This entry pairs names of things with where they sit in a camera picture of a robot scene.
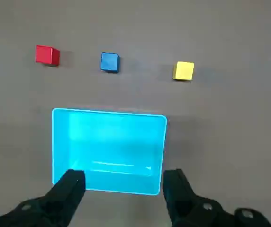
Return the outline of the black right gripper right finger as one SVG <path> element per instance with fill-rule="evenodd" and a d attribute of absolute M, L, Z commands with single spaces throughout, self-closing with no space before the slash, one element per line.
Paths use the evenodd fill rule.
<path fill-rule="evenodd" d="M 196 195 L 181 169 L 164 171 L 163 195 L 173 227 L 271 227 L 257 210 L 237 208 L 231 214 L 216 200 Z"/>

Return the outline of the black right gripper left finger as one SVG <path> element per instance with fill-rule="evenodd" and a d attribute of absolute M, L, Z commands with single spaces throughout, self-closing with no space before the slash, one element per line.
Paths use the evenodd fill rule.
<path fill-rule="evenodd" d="M 85 173 L 69 169 L 46 195 L 0 215 L 0 227 L 67 227 L 84 197 Z"/>

